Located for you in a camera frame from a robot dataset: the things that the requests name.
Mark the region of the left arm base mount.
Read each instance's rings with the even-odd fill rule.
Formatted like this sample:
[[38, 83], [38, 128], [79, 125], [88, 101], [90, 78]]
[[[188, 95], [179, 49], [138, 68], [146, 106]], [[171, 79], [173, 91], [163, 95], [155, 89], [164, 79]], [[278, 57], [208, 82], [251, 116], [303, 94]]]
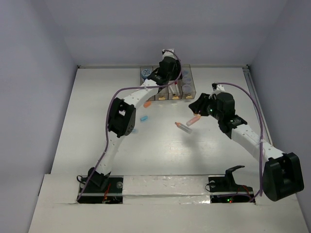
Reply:
[[110, 176], [104, 190], [89, 182], [77, 200], [81, 204], [122, 204], [123, 176]]

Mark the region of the red cap whiteboard marker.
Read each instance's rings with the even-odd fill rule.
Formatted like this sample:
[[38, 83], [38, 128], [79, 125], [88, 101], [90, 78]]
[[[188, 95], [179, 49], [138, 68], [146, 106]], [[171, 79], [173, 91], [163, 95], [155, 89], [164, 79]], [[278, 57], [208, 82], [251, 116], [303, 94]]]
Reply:
[[173, 86], [174, 86], [175, 93], [179, 93], [179, 89], [178, 89], [177, 83], [175, 83]]

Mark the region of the clear jar of rubber bands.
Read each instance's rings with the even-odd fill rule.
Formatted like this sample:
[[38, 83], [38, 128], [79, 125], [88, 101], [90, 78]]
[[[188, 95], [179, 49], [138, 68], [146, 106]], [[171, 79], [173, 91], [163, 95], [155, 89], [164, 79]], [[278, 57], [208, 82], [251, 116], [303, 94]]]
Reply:
[[183, 75], [183, 76], [187, 76], [188, 74], [189, 74], [189, 72], [188, 72], [187, 70], [183, 70], [183, 71], [182, 71], [182, 75]]

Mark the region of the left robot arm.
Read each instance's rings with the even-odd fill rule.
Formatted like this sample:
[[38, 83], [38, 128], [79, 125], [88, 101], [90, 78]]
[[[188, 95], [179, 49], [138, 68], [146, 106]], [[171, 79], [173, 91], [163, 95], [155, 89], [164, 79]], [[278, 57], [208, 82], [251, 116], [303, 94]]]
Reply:
[[86, 185], [98, 192], [107, 188], [114, 157], [122, 140], [134, 129], [137, 109], [180, 76], [180, 59], [173, 50], [163, 50], [159, 67], [141, 86], [122, 88], [114, 94], [105, 121], [106, 146], [95, 167], [89, 170]]

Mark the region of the blue slime jar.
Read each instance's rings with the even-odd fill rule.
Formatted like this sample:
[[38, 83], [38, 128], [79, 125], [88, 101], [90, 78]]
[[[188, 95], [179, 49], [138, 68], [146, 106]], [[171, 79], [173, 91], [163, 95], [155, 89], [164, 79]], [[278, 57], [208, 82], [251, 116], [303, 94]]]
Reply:
[[152, 73], [152, 70], [150, 68], [143, 68], [141, 71], [140, 71], [140, 77], [143, 79], [143, 80], [146, 80]]

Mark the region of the blue highlighter cap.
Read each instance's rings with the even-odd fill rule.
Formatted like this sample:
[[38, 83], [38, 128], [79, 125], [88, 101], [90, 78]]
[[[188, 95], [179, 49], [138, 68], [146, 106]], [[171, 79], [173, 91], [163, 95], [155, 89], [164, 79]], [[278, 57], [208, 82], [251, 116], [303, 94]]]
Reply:
[[140, 121], [141, 122], [145, 122], [147, 119], [148, 119], [148, 116], [143, 116], [143, 117], [140, 118]]

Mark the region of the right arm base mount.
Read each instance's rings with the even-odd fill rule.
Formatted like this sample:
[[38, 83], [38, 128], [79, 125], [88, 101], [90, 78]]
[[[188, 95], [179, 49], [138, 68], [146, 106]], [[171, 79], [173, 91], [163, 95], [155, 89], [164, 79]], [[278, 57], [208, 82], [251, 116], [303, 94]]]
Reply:
[[233, 172], [244, 168], [238, 165], [228, 168], [222, 175], [208, 177], [205, 190], [210, 193], [211, 203], [255, 203], [253, 188], [235, 182]]

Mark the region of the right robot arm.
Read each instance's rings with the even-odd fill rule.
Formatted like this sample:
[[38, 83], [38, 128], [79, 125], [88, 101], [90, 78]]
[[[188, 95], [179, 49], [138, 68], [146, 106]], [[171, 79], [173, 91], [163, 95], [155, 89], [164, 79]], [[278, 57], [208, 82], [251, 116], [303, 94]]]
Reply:
[[256, 134], [235, 113], [235, 100], [226, 92], [201, 94], [189, 105], [194, 114], [211, 116], [227, 137], [242, 146], [259, 162], [259, 189], [272, 201], [278, 201], [304, 189], [298, 156], [284, 153]]

